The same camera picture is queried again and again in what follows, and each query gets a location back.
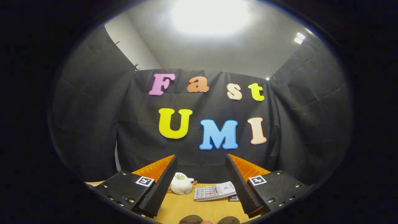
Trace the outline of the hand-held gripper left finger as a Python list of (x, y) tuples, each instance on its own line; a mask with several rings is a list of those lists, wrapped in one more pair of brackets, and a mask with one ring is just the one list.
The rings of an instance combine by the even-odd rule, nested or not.
[(114, 207), (154, 218), (175, 175), (177, 156), (130, 159), (120, 157), (119, 171), (97, 179), (86, 178), (86, 182), (98, 182), (92, 190)]

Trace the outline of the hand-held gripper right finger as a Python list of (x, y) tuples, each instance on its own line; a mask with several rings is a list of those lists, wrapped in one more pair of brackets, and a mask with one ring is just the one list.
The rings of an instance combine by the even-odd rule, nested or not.
[(309, 188), (283, 170), (268, 171), (233, 154), (226, 155), (226, 169), (249, 218), (281, 210)]

